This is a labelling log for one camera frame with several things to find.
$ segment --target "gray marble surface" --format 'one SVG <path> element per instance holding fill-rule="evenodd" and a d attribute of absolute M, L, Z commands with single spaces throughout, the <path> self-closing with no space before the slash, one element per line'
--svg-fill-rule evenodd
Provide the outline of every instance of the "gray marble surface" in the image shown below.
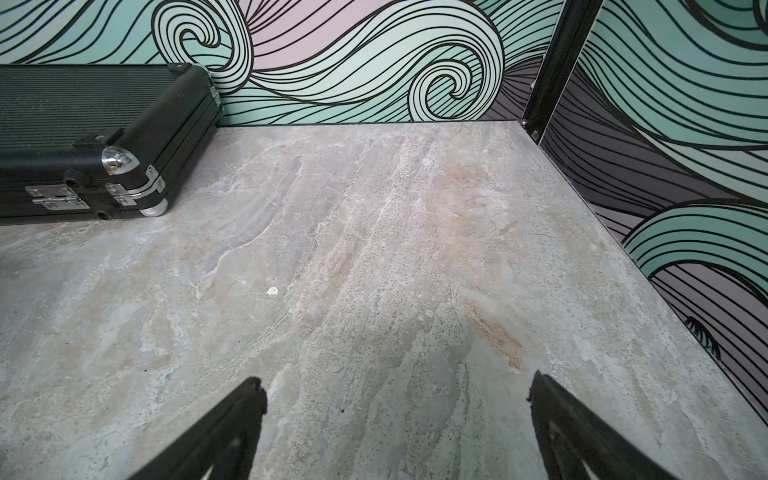
<path fill-rule="evenodd" d="M 3 478 L 124 478 L 248 376 L 252 478 L 545 478 L 537 369 L 681 478 L 768 475 L 517 124 L 220 129 L 165 216 L 0 227 Z"/>

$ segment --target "black metal frame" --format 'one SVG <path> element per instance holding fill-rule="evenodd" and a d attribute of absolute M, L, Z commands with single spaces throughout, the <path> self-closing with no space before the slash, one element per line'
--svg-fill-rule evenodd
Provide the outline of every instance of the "black metal frame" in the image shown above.
<path fill-rule="evenodd" d="M 602 5 L 603 0 L 565 0 L 563 3 L 547 54 L 520 120 L 525 131 L 537 143 L 541 141 L 552 112 L 558 106 Z"/>

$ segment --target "metal hinge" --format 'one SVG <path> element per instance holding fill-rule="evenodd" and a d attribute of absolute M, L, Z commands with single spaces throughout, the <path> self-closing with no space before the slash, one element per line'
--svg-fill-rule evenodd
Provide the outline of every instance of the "metal hinge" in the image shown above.
<path fill-rule="evenodd" d="M 70 187 L 59 185 L 32 185 L 24 187 L 32 195 L 32 203 L 49 210 L 87 210 L 91 208 Z"/>

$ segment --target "wall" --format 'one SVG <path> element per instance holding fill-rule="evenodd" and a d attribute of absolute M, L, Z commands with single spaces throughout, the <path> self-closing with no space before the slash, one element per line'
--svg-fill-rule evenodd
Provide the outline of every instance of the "wall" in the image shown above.
<path fill-rule="evenodd" d="M 201 63 L 229 125 L 514 120 L 561 4 L 11 0 L 0 63 Z"/>
<path fill-rule="evenodd" d="M 765 17 L 606 0 L 541 146 L 768 419 Z"/>

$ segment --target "black hard case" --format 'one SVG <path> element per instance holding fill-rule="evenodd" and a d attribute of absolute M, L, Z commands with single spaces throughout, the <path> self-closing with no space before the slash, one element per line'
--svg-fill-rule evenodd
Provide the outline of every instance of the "black hard case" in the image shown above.
<path fill-rule="evenodd" d="M 222 115 L 196 65 L 0 65 L 0 224 L 162 214 Z"/>

